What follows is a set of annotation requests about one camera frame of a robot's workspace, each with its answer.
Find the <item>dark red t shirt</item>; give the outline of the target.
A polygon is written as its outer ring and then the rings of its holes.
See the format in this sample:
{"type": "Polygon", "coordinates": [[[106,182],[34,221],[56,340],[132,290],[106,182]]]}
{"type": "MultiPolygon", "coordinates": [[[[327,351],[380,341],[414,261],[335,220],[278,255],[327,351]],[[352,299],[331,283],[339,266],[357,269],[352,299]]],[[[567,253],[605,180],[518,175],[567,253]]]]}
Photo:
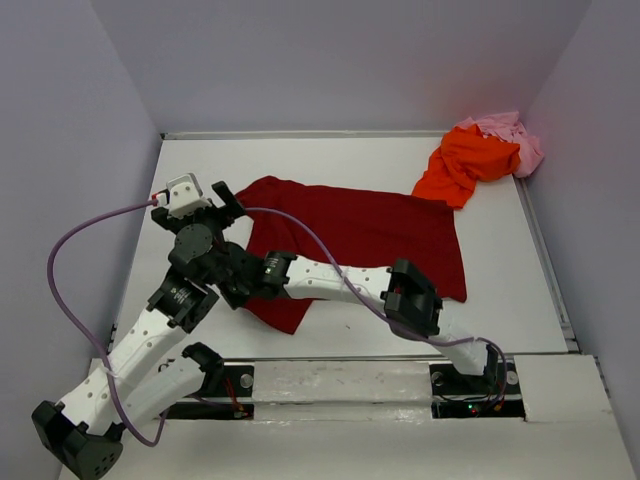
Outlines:
{"type": "Polygon", "coordinates": [[[273,176],[236,195],[253,221],[247,251],[284,251],[341,266],[391,266],[407,259],[445,299],[465,302],[454,211],[398,193],[304,185],[273,176]]]}

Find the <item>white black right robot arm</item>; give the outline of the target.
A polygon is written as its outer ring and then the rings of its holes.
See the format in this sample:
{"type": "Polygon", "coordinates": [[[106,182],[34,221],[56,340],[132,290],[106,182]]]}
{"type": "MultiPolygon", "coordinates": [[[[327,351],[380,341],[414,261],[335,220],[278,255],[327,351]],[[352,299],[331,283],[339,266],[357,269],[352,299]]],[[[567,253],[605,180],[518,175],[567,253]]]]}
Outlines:
{"type": "Polygon", "coordinates": [[[406,259],[387,267],[349,267],[284,251],[261,258],[229,242],[220,260],[214,284],[234,309],[252,299],[360,304],[395,335],[436,348],[468,390],[497,390],[498,349],[444,314],[433,284],[406,259]]]}

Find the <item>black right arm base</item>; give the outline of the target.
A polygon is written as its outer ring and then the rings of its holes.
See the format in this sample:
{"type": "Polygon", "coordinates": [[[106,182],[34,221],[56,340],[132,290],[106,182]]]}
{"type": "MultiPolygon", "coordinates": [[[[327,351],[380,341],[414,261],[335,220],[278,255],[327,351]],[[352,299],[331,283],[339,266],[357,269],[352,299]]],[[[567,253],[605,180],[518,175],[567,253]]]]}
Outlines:
{"type": "Polygon", "coordinates": [[[520,418],[525,419],[519,376],[515,362],[507,361],[507,377],[498,365],[497,383],[472,386],[448,363],[429,365],[432,417],[445,419],[520,418]]]}

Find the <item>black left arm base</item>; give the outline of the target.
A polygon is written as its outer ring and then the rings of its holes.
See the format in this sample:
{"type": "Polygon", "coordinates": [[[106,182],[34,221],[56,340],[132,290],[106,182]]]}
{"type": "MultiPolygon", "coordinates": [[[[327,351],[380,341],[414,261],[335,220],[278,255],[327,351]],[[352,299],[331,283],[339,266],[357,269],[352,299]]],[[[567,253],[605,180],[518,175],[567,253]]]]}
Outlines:
{"type": "Polygon", "coordinates": [[[201,342],[186,346],[179,357],[162,360],[158,374],[177,360],[195,360],[202,373],[200,388],[166,410],[169,420],[250,420],[255,367],[249,363],[227,362],[201,342]]]}

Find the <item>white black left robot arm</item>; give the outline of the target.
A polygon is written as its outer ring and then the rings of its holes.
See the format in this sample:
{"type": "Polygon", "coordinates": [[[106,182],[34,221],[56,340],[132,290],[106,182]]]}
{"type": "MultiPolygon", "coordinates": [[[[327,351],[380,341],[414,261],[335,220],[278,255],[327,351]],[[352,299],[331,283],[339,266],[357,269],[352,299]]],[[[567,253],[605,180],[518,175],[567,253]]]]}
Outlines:
{"type": "Polygon", "coordinates": [[[220,393],[229,399],[225,410],[238,407],[223,358],[201,342],[154,370],[219,299],[239,304],[241,250],[223,232],[246,212],[224,182],[212,189],[222,206],[203,195],[191,174],[168,182],[148,201],[152,220],[175,236],[169,270],[119,343],[111,351],[97,348],[101,362],[87,378],[31,415],[44,447],[79,479],[103,478],[120,458],[126,434],[156,446],[158,438],[145,437],[141,427],[164,420],[184,397],[205,403],[220,393]]]}

